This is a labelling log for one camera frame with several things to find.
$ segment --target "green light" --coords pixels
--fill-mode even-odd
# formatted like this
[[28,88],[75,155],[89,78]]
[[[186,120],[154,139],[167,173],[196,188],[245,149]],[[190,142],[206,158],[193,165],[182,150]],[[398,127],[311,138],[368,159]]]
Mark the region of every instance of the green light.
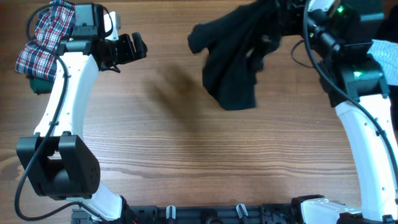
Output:
[[358,78],[362,75],[362,72],[354,72],[355,78]]
[[344,6],[338,7],[338,8],[337,8],[337,11],[338,11],[339,13],[342,13],[342,12],[344,11]]

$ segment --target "wooden tabletop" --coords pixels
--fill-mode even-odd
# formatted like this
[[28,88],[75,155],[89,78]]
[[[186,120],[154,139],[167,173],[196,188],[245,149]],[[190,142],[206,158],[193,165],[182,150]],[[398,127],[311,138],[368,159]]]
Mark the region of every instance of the wooden tabletop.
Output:
[[[23,223],[13,207],[23,172],[16,144],[32,135],[49,96],[33,94],[14,66],[27,18],[47,1],[0,4],[0,223]],[[130,205],[259,205],[308,194],[360,205],[348,140],[318,74],[290,59],[300,37],[266,57],[257,108],[225,111],[201,84],[207,52],[191,54],[187,35],[250,1],[99,2],[121,16],[120,34],[140,32],[149,48],[121,74],[99,74],[84,125],[103,182]],[[303,46],[295,55],[309,63]],[[28,182],[21,200],[27,215],[64,204],[36,196]]]

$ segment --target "wood grain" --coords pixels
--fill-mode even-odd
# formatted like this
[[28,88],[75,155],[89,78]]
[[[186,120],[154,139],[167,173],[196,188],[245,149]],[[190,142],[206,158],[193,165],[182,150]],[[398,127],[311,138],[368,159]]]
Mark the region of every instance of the wood grain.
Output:
[[[49,99],[14,73],[26,20],[47,1],[14,2],[0,4],[0,223],[23,223],[13,209],[23,171],[15,146],[31,136]],[[121,74],[100,73],[84,127],[103,181],[131,205],[256,205],[307,194],[360,204],[349,144],[318,75],[289,57],[300,38],[284,38],[267,56],[256,109],[223,111],[201,85],[206,52],[192,55],[187,35],[249,1],[99,2],[121,15],[119,33],[139,31],[149,48]],[[296,57],[308,63],[303,48]],[[26,214],[60,204],[25,185]],[[40,223],[69,221],[67,210]]]

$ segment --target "table surface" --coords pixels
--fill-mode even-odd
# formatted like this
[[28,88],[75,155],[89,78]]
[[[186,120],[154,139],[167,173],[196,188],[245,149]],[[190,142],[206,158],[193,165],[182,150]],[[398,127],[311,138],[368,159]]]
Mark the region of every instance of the table surface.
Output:
[[[47,1],[0,4],[0,223],[23,223],[14,194],[23,168],[20,137],[39,123],[48,95],[15,74],[26,21]],[[358,206],[358,176],[344,129],[316,71],[290,59],[300,37],[286,37],[258,73],[257,108],[222,110],[201,84],[207,51],[193,55],[187,35],[250,1],[98,1],[122,19],[120,34],[140,32],[148,57],[101,72],[88,103],[84,140],[103,182],[130,205],[258,205],[323,194]],[[387,1],[390,7],[397,1]],[[309,63],[304,47],[295,56]],[[22,210],[59,207],[27,182]],[[69,223],[70,210],[40,223]]]

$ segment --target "plaid cloth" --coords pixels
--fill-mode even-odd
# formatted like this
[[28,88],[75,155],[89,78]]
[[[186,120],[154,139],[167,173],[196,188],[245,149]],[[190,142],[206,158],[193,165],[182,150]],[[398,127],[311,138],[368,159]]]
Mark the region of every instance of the plaid cloth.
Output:
[[[63,0],[54,0],[50,3],[64,4],[75,8],[73,3]],[[50,7],[39,12],[39,19],[35,27],[36,41],[45,48],[53,52],[56,51],[61,37],[72,34],[72,28],[76,22],[74,12],[75,10],[65,7]],[[53,56],[40,50],[30,41],[19,54],[15,71],[54,82],[57,62]]]

